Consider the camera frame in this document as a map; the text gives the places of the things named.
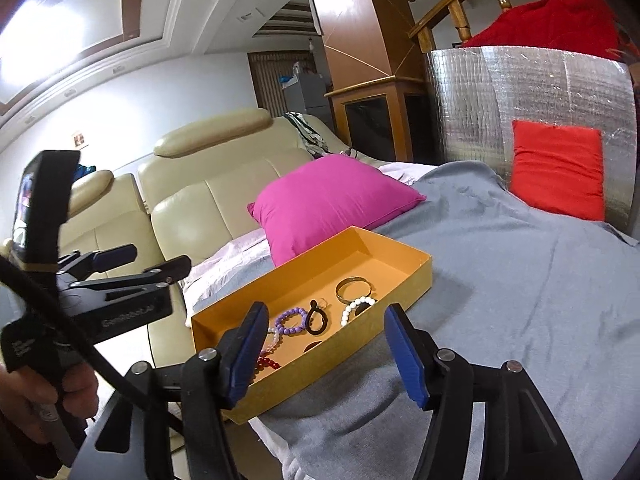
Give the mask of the person's left hand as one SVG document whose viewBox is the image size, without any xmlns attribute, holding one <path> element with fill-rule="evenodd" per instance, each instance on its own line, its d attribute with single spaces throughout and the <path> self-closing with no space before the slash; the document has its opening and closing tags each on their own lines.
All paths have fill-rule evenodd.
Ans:
<svg viewBox="0 0 640 480">
<path fill-rule="evenodd" d="M 63 408 L 71 415 L 87 419 L 98 412 L 98 380 L 93 368 L 80 363 L 70 368 L 62 381 Z M 38 444 L 49 443 L 35 404 L 55 404 L 58 390 L 34 370 L 25 366 L 9 373 L 1 365 L 1 411 L 14 426 Z"/>
</svg>

